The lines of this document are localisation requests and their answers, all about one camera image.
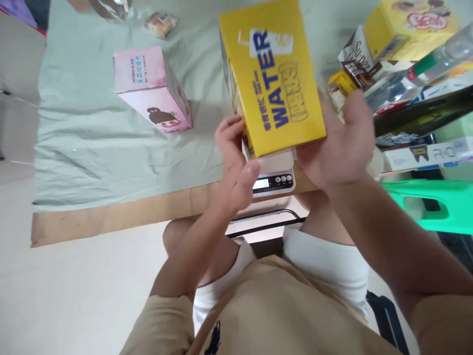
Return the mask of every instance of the green plastic stool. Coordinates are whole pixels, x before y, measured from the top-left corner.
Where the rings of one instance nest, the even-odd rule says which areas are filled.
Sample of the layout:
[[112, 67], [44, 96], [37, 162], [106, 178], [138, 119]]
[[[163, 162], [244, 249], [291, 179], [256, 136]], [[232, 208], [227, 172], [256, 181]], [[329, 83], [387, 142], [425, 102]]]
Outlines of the green plastic stool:
[[416, 221], [427, 230], [473, 234], [473, 181], [411, 179], [382, 184], [405, 210], [405, 197], [437, 200], [440, 211], [425, 211]]

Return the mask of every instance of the leg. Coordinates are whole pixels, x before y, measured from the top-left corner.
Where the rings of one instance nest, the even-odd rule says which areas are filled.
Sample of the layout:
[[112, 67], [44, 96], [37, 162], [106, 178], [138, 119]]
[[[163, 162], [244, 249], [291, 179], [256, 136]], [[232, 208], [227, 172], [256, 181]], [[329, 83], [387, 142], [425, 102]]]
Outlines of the leg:
[[351, 237], [330, 206], [327, 195], [322, 190], [297, 195], [296, 199], [309, 211], [300, 231], [329, 242], [354, 245]]
[[369, 266], [323, 191], [297, 196], [309, 215], [300, 227], [284, 229], [284, 258], [366, 314]]
[[[168, 255], [172, 254], [197, 218], [174, 220], [166, 226], [163, 242]], [[194, 298], [194, 334], [197, 334], [212, 307], [232, 287], [244, 269], [256, 260], [250, 244], [244, 238], [231, 240], [222, 234], [215, 242], [218, 243], [217, 250]]]
[[[181, 242], [189, 228], [197, 220], [198, 216], [172, 220], [166, 226], [163, 233], [163, 243], [166, 253], [171, 255]], [[240, 246], [222, 234], [216, 240], [217, 250], [213, 256], [209, 270], [203, 277], [199, 287], [210, 284], [224, 276], [233, 266], [238, 256]]]

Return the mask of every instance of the clear plastic bottle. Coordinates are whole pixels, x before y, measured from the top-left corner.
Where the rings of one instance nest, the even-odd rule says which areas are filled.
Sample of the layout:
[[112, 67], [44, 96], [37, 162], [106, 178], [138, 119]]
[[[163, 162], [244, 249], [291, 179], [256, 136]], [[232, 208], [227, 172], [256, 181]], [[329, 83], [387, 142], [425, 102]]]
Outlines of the clear plastic bottle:
[[463, 61], [473, 57], [473, 22], [412, 67], [391, 73], [365, 92], [365, 99], [380, 114], [414, 100], [422, 88]]

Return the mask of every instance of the wooden table edge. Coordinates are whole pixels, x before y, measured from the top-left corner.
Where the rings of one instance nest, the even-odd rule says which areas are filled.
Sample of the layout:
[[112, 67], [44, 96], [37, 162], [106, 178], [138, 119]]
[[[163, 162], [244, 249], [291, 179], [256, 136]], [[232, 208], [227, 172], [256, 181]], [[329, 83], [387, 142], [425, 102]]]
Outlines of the wooden table edge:
[[[296, 188], [287, 194], [253, 200], [265, 201], [317, 189], [294, 163]], [[201, 214], [215, 186], [210, 183], [145, 199], [64, 212], [33, 213], [31, 247], [93, 237], [122, 229]]]

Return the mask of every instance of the yellow box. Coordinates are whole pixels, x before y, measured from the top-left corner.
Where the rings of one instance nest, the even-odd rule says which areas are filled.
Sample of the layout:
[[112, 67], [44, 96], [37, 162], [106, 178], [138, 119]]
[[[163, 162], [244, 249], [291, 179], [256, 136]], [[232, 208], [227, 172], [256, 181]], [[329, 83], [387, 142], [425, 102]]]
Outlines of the yellow box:
[[364, 24], [374, 60], [418, 61], [459, 29], [444, 0], [381, 0]]
[[225, 81], [253, 157], [325, 136], [298, 0], [219, 17]]
[[359, 87], [343, 68], [330, 77], [327, 92], [337, 112], [342, 111], [345, 99], [356, 89], [359, 89]]

